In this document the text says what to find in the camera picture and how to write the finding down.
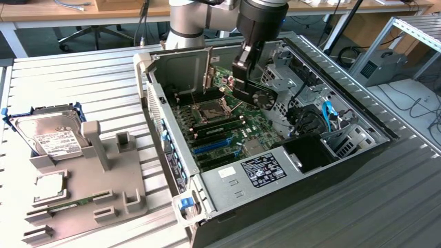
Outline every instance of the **blue pcie slot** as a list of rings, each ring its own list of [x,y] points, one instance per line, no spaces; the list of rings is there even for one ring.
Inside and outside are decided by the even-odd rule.
[[[220,148],[220,147],[224,147],[224,146],[229,146],[232,144],[232,138],[228,138],[227,140],[224,141],[219,141],[208,146],[204,146],[204,147],[199,147],[195,149],[195,154],[200,154],[203,152],[207,152],[210,150],[214,150],[216,148]]]

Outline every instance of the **office chair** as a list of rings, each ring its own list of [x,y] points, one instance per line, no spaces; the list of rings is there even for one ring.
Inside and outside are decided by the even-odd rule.
[[[68,37],[64,37],[64,38],[59,38],[60,37],[60,31],[59,29],[54,29],[55,32],[56,32],[56,36],[59,38],[59,47],[60,49],[64,51],[64,52],[68,52],[70,51],[70,46],[66,44],[66,42],[68,41],[72,41],[74,39],[76,39],[78,37],[88,34],[88,33],[94,33],[95,35],[95,49],[99,50],[99,38],[102,37],[100,36],[100,33],[107,33],[107,34],[111,34],[114,36],[118,36],[123,39],[127,39],[131,41],[131,44],[134,43],[134,38],[120,32],[116,32],[114,30],[110,30],[107,29],[107,27],[111,26],[111,25],[94,25],[94,26],[90,26],[87,28],[83,28],[82,26],[78,26],[75,27],[76,28],[76,32],[70,35]],[[122,28],[122,25],[118,24],[116,25],[116,30],[118,31],[122,31],[123,28]]]

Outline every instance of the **green circuit board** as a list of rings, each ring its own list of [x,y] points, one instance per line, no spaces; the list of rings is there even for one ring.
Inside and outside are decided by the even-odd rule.
[[[231,75],[231,71],[218,68],[214,78],[215,87],[224,86],[225,75]],[[229,96],[228,93],[224,90],[225,95],[219,99],[172,107],[202,171],[210,171],[269,150],[272,144],[283,139],[261,110]],[[225,144],[225,142],[228,145],[202,152],[214,144]]]

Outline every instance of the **motherboard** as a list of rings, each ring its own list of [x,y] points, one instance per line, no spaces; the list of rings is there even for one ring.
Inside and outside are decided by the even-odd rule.
[[[220,98],[174,106],[172,111],[202,171],[210,171],[271,149],[283,137],[263,111],[231,96],[232,72],[216,67]]]

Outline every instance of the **warning label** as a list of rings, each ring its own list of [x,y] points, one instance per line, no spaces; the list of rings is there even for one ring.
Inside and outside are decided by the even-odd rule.
[[[74,131],[38,135],[35,139],[51,157],[82,151]]]
[[[241,163],[241,165],[256,188],[260,188],[283,177],[287,177],[287,174],[272,153],[248,160]]]

